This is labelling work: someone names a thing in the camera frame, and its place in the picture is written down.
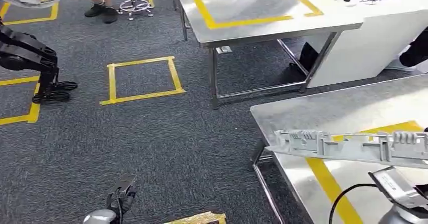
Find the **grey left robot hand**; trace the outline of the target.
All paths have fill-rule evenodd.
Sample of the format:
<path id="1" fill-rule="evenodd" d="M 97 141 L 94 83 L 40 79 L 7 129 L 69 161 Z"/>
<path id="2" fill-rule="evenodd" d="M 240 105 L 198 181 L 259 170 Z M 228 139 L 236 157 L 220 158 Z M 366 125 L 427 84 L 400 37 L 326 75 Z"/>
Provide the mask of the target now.
<path id="1" fill-rule="evenodd" d="M 106 208 L 116 215 L 109 223 L 122 223 L 136 197 L 136 175 L 124 174 L 108 193 Z"/>

